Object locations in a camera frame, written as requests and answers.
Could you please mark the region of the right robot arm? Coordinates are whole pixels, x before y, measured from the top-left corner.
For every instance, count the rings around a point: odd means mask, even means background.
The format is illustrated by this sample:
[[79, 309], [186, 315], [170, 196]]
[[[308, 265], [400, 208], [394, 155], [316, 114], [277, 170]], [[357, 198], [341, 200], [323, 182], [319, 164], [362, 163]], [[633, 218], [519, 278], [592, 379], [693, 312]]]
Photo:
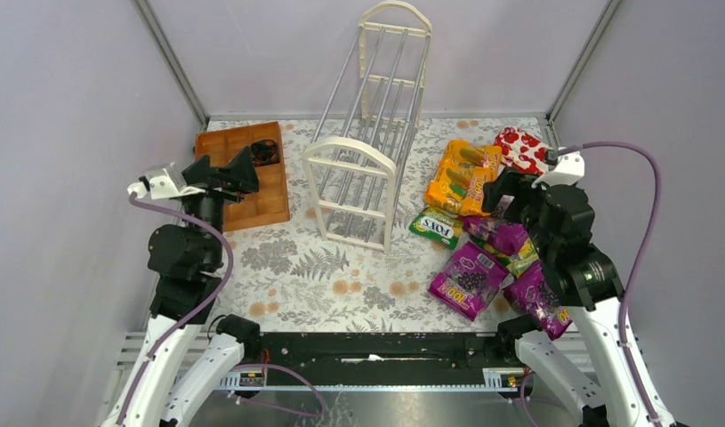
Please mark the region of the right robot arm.
[[525, 227], [546, 284], [583, 339], [596, 381], [542, 336], [530, 318], [499, 326], [514, 357], [551, 389], [579, 426], [676, 426], [649, 378], [614, 263], [592, 243], [595, 212], [576, 185], [535, 184], [507, 168], [484, 187], [482, 208], [511, 202], [504, 219]]

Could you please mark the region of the orange candy bag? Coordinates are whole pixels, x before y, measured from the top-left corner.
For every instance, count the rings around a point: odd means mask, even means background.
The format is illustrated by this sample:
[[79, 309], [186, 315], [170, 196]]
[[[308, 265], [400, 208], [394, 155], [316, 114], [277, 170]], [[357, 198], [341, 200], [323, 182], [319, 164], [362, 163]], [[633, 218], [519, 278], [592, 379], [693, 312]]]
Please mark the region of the orange candy bag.
[[494, 181], [503, 161], [503, 150], [496, 145], [473, 145], [468, 141], [452, 140], [441, 158], [442, 165], [473, 166], [487, 170]]
[[487, 216], [482, 209], [483, 187], [498, 173], [486, 167], [443, 166], [424, 194], [427, 205], [457, 216]]

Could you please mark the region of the green Fox's candy bag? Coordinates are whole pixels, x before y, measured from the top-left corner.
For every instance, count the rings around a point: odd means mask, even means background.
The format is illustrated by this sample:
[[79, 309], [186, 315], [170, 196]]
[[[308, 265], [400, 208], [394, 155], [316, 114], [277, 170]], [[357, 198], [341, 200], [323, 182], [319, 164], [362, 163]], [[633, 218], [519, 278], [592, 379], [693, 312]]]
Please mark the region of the green Fox's candy bag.
[[463, 223], [444, 211], [428, 206], [413, 219], [408, 229], [453, 250], [462, 236]]

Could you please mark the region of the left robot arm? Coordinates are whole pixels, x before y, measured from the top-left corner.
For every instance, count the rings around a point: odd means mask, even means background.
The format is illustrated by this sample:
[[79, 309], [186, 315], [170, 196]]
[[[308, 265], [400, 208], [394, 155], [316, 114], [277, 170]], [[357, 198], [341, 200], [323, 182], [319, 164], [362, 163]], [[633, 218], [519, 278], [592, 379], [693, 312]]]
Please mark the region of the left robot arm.
[[184, 169], [149, 169], [127, 188], [131, 205], [181, 219], [155, 229], [147, 243], [158, 282], [141, 352], [106, 426], [157, 426], [184, 356], [225, 287], [234, 257], [223, 236], [224, 207], [259, 190], [252, 151], [225, 166], [208, 155]]

